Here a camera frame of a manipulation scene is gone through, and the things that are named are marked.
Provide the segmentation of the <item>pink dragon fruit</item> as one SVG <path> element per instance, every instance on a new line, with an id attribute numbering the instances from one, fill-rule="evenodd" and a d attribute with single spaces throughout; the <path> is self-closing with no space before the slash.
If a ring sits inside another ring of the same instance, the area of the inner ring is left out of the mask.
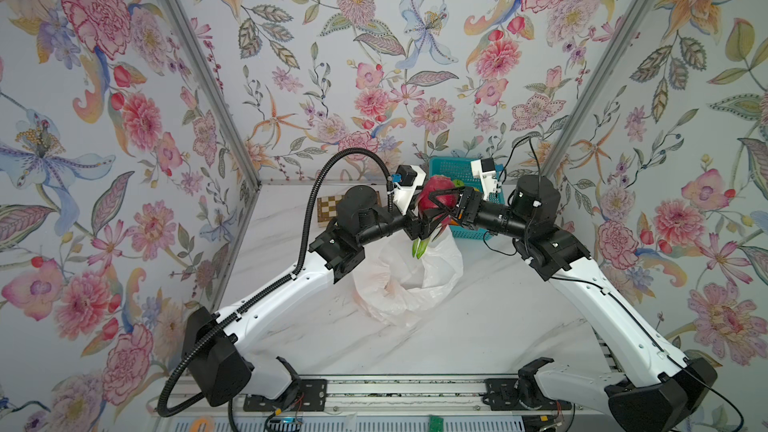
<path id="1" fill-rule="evenodd" d="M 414 258 L 421 259 L 454 222 L 453 212 L 462 190 L 446 176 L 436 175 L 426 181 L 415 208 L 420 232 L 412 244 Z"/>

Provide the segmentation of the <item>white plastic bag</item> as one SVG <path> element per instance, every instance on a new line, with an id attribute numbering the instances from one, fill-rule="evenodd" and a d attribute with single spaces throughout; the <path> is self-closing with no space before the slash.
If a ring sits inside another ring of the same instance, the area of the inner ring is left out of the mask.
<path id="1" fill-rule="evenodd" d="M 426 245 L 392 235 L 365 247 L 365 259 L 352 272 L 354 299 L 384 324 L 411 327 L 446 300 L 463 275 L 451 233 Z"/>

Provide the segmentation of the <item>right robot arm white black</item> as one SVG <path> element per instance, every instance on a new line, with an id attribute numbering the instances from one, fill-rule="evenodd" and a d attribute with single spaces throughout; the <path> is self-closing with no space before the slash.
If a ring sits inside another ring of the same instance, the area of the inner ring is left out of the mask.
<path id="1" fill-rule="evenodd" d="M 520 178 L 506 204 L 472 187 L 425 187 L 420 209 L 470 230 L 512 238 L 520 257 L 588 321 L 618 360 L 618 373 L 578 372 L 548 357 L 519 369 L 516 398 L 534 408 L 579 404 L 611 416 L 625 431 L 671 431 L 691 416 L 717 379 L 656 332 L 608 280 L 590 251 L 555 223 L 561 200 L 547 178 Z"/>

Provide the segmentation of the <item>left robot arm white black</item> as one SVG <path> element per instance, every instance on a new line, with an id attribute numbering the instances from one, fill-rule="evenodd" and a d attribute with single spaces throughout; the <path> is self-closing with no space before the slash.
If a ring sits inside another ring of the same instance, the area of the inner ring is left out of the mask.
<path id="1" fill-rule="evenodd" d="M 395 189 L 387 211 L 369 186 L 349 189 L 336 215 L 292 265 L 259 291 L 212 313 L 188 319 L 181 367 L 200 391 L 194 402 L 223 405 L 246 393 L 285 408 L 298 396 L 297 372 L 281 357 L 253 355 L 272 322 L 347 275 L 356 299 L 371 316 L 412 324 L 455 287 L 462 257 L 446 228 L 457 203 L 453 182 L 430 178 L 423 188 Z"/>

